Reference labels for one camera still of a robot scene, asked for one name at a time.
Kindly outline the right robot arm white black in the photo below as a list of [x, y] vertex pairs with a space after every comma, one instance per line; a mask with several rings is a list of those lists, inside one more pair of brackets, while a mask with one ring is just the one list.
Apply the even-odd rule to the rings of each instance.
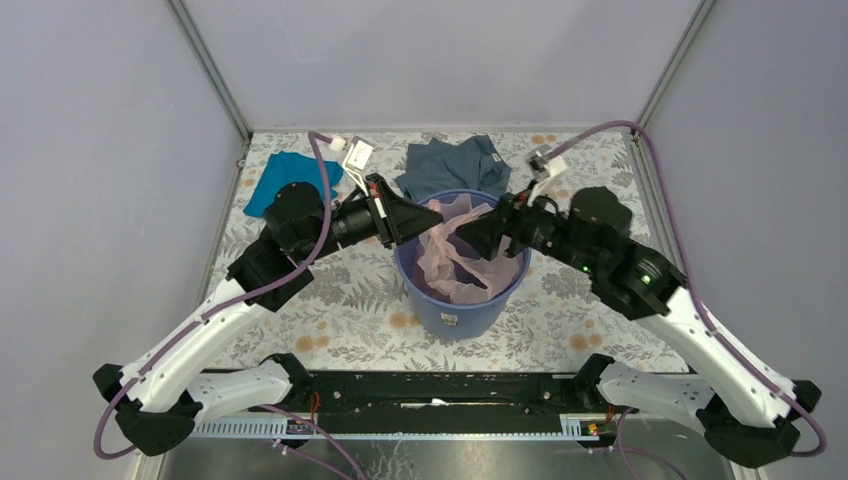
[[737, 341], [696, 304], [672, 262], [632, 239], [631, 221], [614, 193], [591, 187], [572, 197], [567, 212], [543, 196], [506, 194], [456, 233], [485, 259], [529, 248], [581, 271], [603, 305], [652, 332], [696, 372], [675, 381], [592, 355], [566, 392], [583, 410], [631, 407], [661, 416], [748, 468], [796, 456], [795, 422], [816, 406], [820, 389], [777, 373]]

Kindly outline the blue plastic trash bin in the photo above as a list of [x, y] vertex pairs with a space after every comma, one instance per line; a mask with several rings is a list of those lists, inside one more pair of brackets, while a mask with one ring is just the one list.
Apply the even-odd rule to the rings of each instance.
[[[433, 198], [452, 197], [461, 192], [469, 192], [478, 198], [486, 198], [494, 208], [496, 198], [488, 193], [454, 189], [435, 193], [421, 201], [423, 206]], [[422, 292], [412, 282], [412, 262], [415, 248], [419, 245], [419, 236], [399, 247], [394, 253], [397, 269], [407, 287], [413, 312], [418, 316], [424, 328], [430, 333], [449, 340], [463, 340], [478, 337], [489, 329], [505, 308], [510, 295], [524, 279], [530, 265], [531, 253], [524, 250], [526, 255], [524, 270], [518, 281], [511, 288], [494, 299], [472, 305], [453, 305], [436, 300]]]

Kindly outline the pink plastic trash bag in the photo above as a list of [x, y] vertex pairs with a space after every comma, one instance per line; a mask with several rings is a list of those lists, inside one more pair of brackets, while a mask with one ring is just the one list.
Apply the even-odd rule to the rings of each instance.
[[488, 302], [519, 280], [526, 255], [505, 255], [509, 240], [500, 241], [496, 256], [485, 259], [457, 229], [493, 210], [486, 198], [469, 192], [433, 198], [426, 206], [443, 216], [443, 222], [419, 236], [412, 262], [412, 282], [430, 297], [453, 305]]

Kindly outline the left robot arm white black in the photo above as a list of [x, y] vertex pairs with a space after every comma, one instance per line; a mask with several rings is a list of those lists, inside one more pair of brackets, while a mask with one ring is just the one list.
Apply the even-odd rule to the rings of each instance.
[[307, 182], [282, 187], [263, 214], [259, 237], [229, 266], [209, 297], [156, 347], [93, 376], [132, 449], [163, 454], [211, 420], [262, 405], [296, 411], [309, 401], [311, 376], [292, 354], [253, 368], [212, 373], [234, 339], [278, 312], [313, 280], [310, 264], [375, 238], [396, 248], [441, 224], [442, 215], [397, 195], [378, 174], [344, 200], [326, 203]]

